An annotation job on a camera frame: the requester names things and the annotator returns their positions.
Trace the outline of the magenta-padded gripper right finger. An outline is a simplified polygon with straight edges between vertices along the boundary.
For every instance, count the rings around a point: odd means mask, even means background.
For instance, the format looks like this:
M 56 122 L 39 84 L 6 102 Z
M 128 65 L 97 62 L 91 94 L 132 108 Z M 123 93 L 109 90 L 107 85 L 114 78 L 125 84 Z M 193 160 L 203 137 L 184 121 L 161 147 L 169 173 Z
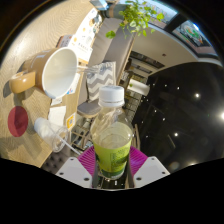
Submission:
M 147 157 L 131 147 L 127 175 L 129 187 L 140 188 L 169 175 L 169 171 L 155 156 Z

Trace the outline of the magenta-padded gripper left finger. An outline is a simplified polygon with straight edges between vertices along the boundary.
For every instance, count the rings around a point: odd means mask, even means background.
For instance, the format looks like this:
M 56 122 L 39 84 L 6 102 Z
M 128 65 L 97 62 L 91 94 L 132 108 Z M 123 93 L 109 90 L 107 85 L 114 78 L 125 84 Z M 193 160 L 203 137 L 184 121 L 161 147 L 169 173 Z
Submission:
M 96 188 L 98 175 L 94 147 L 78 157 L 69 157 L 56 175 L 84 188 Z

